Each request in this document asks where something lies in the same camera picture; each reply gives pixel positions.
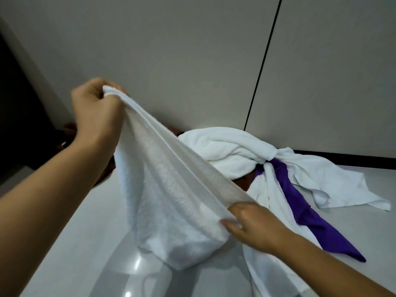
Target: purple fabric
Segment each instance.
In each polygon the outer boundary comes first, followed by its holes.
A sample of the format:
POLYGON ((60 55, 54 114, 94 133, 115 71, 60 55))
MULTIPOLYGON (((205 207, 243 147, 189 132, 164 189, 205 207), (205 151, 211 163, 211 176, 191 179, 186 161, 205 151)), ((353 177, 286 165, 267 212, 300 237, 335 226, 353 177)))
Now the purple fabric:
MULTIPOLYGON (((334 253, 343 253, 354 259, 366 262, 363 255, 332 225, 322 219, 306 202, 301 193, 291 184, 287 165, 277 159, 269 161, 275 170, 275 176, 286 197, 297 224, 306 225, 312 231, 323 250, 334 253)), ((264 171, 257 169, 255 177, 264 171)))

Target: table surface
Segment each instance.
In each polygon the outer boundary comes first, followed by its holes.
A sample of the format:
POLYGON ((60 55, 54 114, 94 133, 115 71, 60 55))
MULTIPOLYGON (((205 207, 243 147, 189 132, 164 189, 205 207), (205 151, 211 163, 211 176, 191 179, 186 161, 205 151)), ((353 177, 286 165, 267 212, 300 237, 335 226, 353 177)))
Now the table surface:
MULTIPOLYGON (((342 168, 364 172, 369 189, 396 204, 396 170, 342 168)), ((396 293, 396 257, 393 256, 396 245, 395 211, 386 212, 368 205, 319 210, 312 194, 300 187, 298 189, 312 208, 339 230, 366 257, 367 262, 359 263, 344 255, 335 256, 396 293)), ((125 296, 127 284, 133 283, 131 275, 121 273, 115 277, 107 273, 105 267, 112 266, 114 255, 119 254, 115 256, 117 265, 123 261, 122 256, 126 255, 117 250, 125 244, 126 238, 125 201, 119 191, 117 174, 113 173, 83 201, 22 297, 88 297, 94 292, 102 292, 102 296, 125 296), (117 293, 111 291, 105 294, 104 290, 98 290, 97 286, 101 283, 112 284, 109 288, 118 287, 117 293)), ((169 276, 165 296, 252 296, 241 246, 235 242, 227 244, 210 259, 193 268, 181 272, 169 269, 165 273, 169 276)), ((302 295, 316 296, 311 290, 302 295)))

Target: white wall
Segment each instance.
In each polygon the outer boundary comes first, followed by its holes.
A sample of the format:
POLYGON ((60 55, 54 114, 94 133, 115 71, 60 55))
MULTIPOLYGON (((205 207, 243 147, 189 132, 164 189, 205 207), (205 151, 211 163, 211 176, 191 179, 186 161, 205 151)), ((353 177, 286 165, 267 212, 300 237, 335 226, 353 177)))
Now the white wall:
POLYGON ((396 0, 283 0, 246 131, 396 158, 396 0))
POLYGON ((243 128, 278 1, 0 0, 0 29, 57 127, 102 76, 162 122, 243 128))

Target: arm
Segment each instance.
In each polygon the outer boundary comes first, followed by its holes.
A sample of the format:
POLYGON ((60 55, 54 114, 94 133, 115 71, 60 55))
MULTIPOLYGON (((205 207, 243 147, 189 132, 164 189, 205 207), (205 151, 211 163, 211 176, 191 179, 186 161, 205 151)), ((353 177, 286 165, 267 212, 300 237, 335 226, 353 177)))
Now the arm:
POLYGON ((257 204, 238 203, 229 211, 242 225, 239 228, 229 220, 222 220, 232 235, 242 243, 282 260, 319 296, 395 296, 289 230, 268 209, 257 204))
POLYGON ((123 105, 94 79, 73 90, 74 142, 0 198, 0 291, 18 296, 114 153, 123 105))

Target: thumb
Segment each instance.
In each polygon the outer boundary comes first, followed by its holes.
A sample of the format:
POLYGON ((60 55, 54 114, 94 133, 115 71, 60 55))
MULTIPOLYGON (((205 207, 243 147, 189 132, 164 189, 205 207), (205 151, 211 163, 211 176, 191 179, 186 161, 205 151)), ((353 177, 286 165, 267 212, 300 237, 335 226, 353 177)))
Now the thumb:
POLYGON ((225 229, 240 241, 245 241, 245 232, 231 220, 223 219, 220 223, 225 229))

